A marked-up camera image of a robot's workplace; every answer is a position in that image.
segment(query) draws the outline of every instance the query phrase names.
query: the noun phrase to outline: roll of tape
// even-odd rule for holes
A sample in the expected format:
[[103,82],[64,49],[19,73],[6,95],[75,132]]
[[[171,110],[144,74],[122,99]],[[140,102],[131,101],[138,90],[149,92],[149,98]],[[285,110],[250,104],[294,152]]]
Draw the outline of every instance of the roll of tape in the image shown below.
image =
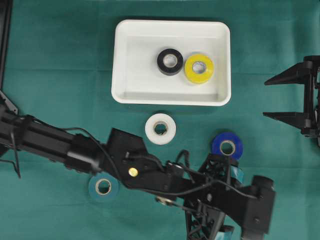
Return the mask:
[[168,76],[176,75],[184,65],[184,58],[177,50],[168,48],[158,55],[157,65],[163,74]]
[[206,55],[195,54],[186,60],[184,73],[190,82],[203,84],[212,77],[214,73],[214,63]]
[[[230,154],[223,152],[222,145],[224,143],[228,143],[232,146],[232,151]],[[237,135],[232,132],[223,132],[213,139],[211,152],[213,154],[230,156],[236,160],[239,160],[239,158],[242,156],[242,153],[244,152],[244,146],[241,139]]]
[[[108,187],[102,190],[102,184]],[[88,185],[89,195],[97,202],[104,203],[113,200],[119,190],[119,182],[108,173],[98,173],[91,177]]]
[[[165,129],[161,133],[156,132],[158,125],[162,125]],[[145,123],[145,134],[147,138],[154,144],[164,145],[169,143],[176,135],[176,123],[167,114],[157,113],[152,115]]]

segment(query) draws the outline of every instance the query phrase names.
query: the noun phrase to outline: teal tape roll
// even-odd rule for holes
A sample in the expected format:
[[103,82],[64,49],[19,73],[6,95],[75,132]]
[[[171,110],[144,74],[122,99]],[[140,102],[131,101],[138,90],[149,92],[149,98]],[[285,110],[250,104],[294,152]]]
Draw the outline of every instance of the teal tape roll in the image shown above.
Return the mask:
[[244,172],[236,167],[236,166],[231,166],[231,177],[234,179],[237,179],[241,184],[244,182]]
[[[99,186],[108,185],[104,191],[99,189]],[[108,173],[98,173],[91,177],[88,185],[89,195],[92,199],[99,203],[112,201],[118,193],[119,182]]]

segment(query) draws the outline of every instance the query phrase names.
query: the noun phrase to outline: bolt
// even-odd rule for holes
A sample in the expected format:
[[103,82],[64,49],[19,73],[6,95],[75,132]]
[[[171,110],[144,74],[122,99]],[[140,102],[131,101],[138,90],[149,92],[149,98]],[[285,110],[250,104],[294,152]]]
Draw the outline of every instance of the bolt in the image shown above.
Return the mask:
[[259,224],[260,223],[260,219],[258,217],[255,217],[254,219],[255,224]]

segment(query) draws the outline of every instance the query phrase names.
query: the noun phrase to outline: blue tape roll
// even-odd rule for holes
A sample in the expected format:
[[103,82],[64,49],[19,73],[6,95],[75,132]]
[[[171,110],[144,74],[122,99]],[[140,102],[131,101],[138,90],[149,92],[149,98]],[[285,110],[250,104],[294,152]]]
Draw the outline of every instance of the blue tape roll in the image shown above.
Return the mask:
[[[99,184],[101,184],[102,182],[107,182],[109,184],[107,193],[101,193],[99,191]],[[108,173],[98,173],[97,175],[91,177],[88,189],[89,195],[92,199],[99,203],[105,203],[112,201],[117,196],[119,190],[119,182]]]
[[[221,145],[223,143],[229,143],[235,146],[231,154],[225,154],[222,152]],[[213,154],[227,155],[236,160],[239,160],[239,158],[242,156],[242,153],[244,152],[244,146],[241,139],[237,135],[232,132],[223,132],[213,139],[211,152]]]

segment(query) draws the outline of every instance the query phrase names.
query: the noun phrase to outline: yellow tape roll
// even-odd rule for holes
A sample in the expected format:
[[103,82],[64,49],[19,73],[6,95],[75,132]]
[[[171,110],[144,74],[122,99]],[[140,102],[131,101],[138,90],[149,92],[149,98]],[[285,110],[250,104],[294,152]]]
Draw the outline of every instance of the yellow tape roll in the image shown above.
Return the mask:
[[[203,69],[201,72],[195,72],[195,65]],[[190,56],[184,65],[184,73],[188,80],[194,84],[203,84],[207,82],[214,73],[214,63],[211,59],[203,54]]]

